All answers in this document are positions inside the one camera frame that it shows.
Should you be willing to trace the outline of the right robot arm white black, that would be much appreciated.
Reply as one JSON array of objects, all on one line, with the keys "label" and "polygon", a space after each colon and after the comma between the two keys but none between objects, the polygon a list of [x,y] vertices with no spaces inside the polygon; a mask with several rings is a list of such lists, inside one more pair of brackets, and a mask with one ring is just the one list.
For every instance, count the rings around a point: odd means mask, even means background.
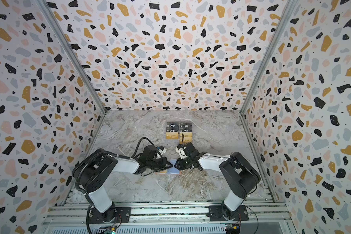
[{"label": "right robot arm white black", "polygon": [[257,189],[261,177],[249,161],[239,152],[229,156],[217,156],[207,152],[199,152],[192,143],[179,144],[176,152],[180,158],[176,160],[175,168],[179,171],[186,169],[212,170],[224,176],[229,193],[222,204],[212,212],[210,218],[236,220],[239,217],[240,206],[248,195]]}]

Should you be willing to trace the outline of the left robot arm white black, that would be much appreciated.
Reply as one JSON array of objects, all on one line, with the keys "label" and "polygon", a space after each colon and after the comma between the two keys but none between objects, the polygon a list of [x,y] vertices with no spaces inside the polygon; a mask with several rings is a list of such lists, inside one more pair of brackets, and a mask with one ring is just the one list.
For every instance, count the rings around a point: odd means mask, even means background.
[{"label": "left robot arm white black", "polygon": [[90,205],[89,214],[103,223],[112,222],[122,216],[114,202],[109,198],[104,183],[112,172],[129,173],[142,176],[146,170],[162,172],[173,168],[173,164],[163,157],[164,147],[148,145],[143,152],[134,152],[130,158],[97,149],[72,171],[75,188],[81,192]]}]

